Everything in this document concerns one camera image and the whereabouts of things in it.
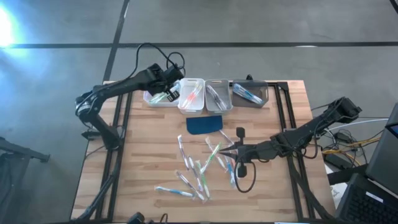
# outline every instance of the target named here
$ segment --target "laptop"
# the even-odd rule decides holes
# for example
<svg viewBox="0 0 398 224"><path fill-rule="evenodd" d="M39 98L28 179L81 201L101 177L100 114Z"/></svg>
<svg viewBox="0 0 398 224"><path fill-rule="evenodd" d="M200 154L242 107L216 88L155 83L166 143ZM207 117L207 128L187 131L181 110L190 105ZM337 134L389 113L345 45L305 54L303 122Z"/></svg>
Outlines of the laptop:
<svg viewBox="0 0 398 224"><path fill-rule="evenodd" d="M398 223L398 104L377 144L365 176L354 174L336 217L361 223Z"/></svg>

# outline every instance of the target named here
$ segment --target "blue pad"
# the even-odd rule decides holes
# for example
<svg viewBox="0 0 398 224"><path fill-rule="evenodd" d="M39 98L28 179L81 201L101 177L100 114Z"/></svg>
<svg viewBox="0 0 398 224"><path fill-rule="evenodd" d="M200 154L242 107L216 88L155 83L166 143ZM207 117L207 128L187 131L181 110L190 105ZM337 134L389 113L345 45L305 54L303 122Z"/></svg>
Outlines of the blue pad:
<svg viewBox="0 0 398 224"><path fill-rule="evenodd" d="M190 134L208 134L223 129L221 116L187 118L187 130Z"/></svg>

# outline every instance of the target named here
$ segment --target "concrete floor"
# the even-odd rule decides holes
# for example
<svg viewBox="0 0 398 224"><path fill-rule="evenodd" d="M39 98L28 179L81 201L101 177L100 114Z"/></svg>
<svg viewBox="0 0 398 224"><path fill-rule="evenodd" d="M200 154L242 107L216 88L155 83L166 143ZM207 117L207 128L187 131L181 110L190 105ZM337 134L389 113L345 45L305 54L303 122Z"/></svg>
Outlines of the concrete floor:
<svg viewBox="0 0 398 224"><path fill-rule="evenodd" d="M0 8L12 21L17 44L111 43L122 4L5 0ZM135 0L121 42L398 41L397 21L388 0ZM362 107L361 116L389 116L398 101L398 47L165 49L174 50L184 54L188 77L250 73L260 80L304 80L312 107L348 96ZM0 49L0 136L51 154L48 164L30 163L18 198L23 216L16 223L69 219L87 145L73 102L101 83L109 52ZM134 60L134 49L119 49L111 80L127 76ZM164 64L155 50L141 52L140 68L154 62ZM365 139L383 125L347 129ZM373 149L366 149L368 158Z"/></svg>

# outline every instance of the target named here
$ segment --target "wooden tabletop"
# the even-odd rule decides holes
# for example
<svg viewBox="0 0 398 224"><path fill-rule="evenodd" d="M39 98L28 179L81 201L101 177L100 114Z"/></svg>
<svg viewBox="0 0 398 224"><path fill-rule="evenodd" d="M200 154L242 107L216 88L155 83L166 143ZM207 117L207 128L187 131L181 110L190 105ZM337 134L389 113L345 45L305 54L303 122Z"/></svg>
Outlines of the wooden tabletop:
<svg viewBox="0 0 398 224"><path fill-rule="evenodd" d="M287 82L296 123L297 126L301 126L312 119L304 82L301 80ZM190 191L175 176L175 170L180 170L193 185L196 185L193 174L186 170L178 149L177 136L179 134L182 135L186 155L191 155L194 160L200 160L203 164L210 155L210 151L205 143L206 134L191 135L187 132L187 116L182 115L178 108L151 108L143 101L142 96L143 92L134 92L114 222L125 222L136 212L141 212L147 220L153 219L156 222L160 220L163 213L169 214L169 222L297 220L286 158L277 157L265 164L255 162L257 181L254 188L246 194L241 194L230 186L229 175L216 160L212 161L205 173L211 195L211 200L206 203L202 203L198 198L191 200L168 192L155 191L155 186ZM283 93L282 101L285 117L288 118ZM116 98L109 99L104 103L100 113L109 124L113 120L115 105ZM248 144L268 140L271 135L281 131L273 89L270 89L269 101L263 108L234 107L229 115L223 116L223 131L234 141L238 140L237 127L246 129L245 143ZM224 147L228 146L227 140L218 132L209 134L209 137L213 144L222 142ZM102 144L101 140L90 142L87 153ZM313 149L308 148L307 153L312 155ZM105 157L106 152L102 149L86 159L72 217L78 217L98 193ZM311 190L320 203L331 214L334 214L335 208L322 157L305 159L305 166ZM247 177L239 179L242 189L249 187L252 175L252 167L248 166ZM302 193L301 199L306 213ZM106 216L107 206L108 201L104 206L104 216Z"/></svg>

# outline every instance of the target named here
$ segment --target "black metal table frame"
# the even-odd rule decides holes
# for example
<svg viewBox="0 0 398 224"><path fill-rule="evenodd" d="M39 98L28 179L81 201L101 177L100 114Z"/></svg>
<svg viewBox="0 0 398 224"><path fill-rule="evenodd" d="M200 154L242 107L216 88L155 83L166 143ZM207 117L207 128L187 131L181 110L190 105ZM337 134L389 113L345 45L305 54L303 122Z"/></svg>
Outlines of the black metal table frame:
<svg viewBox="0 0 398 224"><path fill-rule="evenodd" d="M286 121L285 121L284 107L282 105L282 97L280 94L281 91L283 91L284 95L285 95L285 100L287 103L287 111L289 114L290 126L291 126L291 128L296 128L295 117L294 117L294 112L293 112L292 101L290 99L288 83L287 82L268 82L267 84L268 84L269 88L273 88L275 90L275 97L276 97L276 102L277 102L277 107L278 107L281 130L285 130L288 128ZM123 101L123 96L118 96L118 100L116 102L115 114L114 114L114 118L113 118L113 126L114 127L118 126L120 111L121 111L121 107L122 107L122 101ZM127 100L126 100L125 112L124 112L124 118L123 118L123 123L122 123L122 129L124 130L124 132L126 132L126 130L127 130L129 113L130 113L130 109L131 109L131 102L132 102L132 93L128 93ZM117 196L117 191L118 191L119 175L120 175L120 171L121 171L121 163L122 163L123 152L124 152L124 143L126 140L125 136L126 136L125 134L122 136L122 145L121 145L120 149L117 152L115 152L117 155L116 155L116 162L115 162L114 167L115 167L115 169L118 169L118 170L117 170L117 176L114 179L114 182L112 183L107 216L105 218L102 217L103 204L104 204L104 202L102 200L102 202L100 202L98 204L98 207L96 208L95 218L91 219L89 222L111 223L113 221L114 207L115 207L116 196ZM114 151L108 151L106 153L106 159L105 159L105 164L104 164L103 176L102 176L102 180L101 180L101 186L104 185L106 179L109 176L109 173L111 170L110 168L111 168L113 153L114 153ZM302 180L304 181L304 183L308 186L308 177L307 177L307 172L305 170L303 157L301 155L297 155L297 160L298 160L300 176L302 177ZM287 164L289 167L290 181L292 184L292 191L293 191L293 197L294 197L295 210L297 213L297 220L300 222L300 221L304 220L305 217L303 215L303 208L301 206L299 188L298 188L298 185L297 185L295 179L292 176L292 170L295 169L294 159L292 156L287 156ZM305 197L305 199L306 199L309 218L315 218L315 212L314 212L313 206L311 205L311 203L309 203L307 197Z"/></svg>

